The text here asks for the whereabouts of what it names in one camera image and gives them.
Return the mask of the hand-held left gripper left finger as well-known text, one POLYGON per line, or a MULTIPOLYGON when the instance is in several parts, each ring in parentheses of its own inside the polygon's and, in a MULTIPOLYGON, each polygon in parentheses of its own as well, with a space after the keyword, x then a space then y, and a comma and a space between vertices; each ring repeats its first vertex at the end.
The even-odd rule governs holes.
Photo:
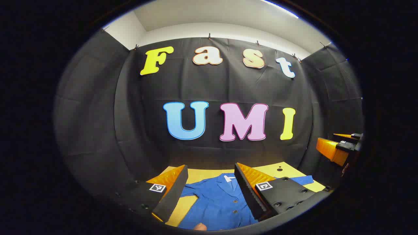
POLYGON ((181 165, 147 181, 136 180, 114 193, 115 208, 137 221, 166 223, 188 179, 188 167, 181 165))

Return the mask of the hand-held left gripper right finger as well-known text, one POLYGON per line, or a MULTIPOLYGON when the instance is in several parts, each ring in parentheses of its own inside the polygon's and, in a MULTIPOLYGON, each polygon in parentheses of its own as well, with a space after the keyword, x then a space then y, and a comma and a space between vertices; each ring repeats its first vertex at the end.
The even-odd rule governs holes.
POLYGON ((309 210, 330 195, 328 188, 315 192, 293 178, 275 178, 241 163, 235 164, 234 175, 247 206, 258 221, 294 208, 309 210))

